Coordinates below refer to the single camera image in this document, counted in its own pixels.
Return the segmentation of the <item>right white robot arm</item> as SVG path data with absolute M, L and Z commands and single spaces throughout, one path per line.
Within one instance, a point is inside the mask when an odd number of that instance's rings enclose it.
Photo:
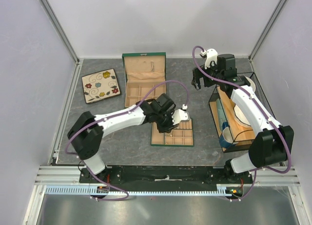
M 255 138 L 248 153 L 229 161 L 223 170 L 223 177 L 229 183 L 236 182 L 241 173 L 267 168 L 285 174 L 290 171 L 291 149 L 294 131 L 282 126 L 260 102 L 252 88 L 252 80 L 237 74 L 235 57 L 232 54 L 218 54 L 215 49 L 201 49 L 200 56 L 206 61 L 193 69 L 192 85 L 201 89 L 218 85 L 227 97 L 240 108 L 250 124 Z

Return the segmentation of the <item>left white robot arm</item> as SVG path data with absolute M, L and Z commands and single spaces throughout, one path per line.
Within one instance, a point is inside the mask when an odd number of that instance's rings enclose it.
M 75 154 L 90 170 L 90 177 L 97 183 L 107 177 L 106 165 L 98 153 L 102 138 L 131 126 L 157 123 L 160 132 L 170 132 L 177 125 L 173 123 L 174 101 L 166 94 L 157 99 L 137 102 L 121 111 L 104 115 L 84 112 L 67 134 Z

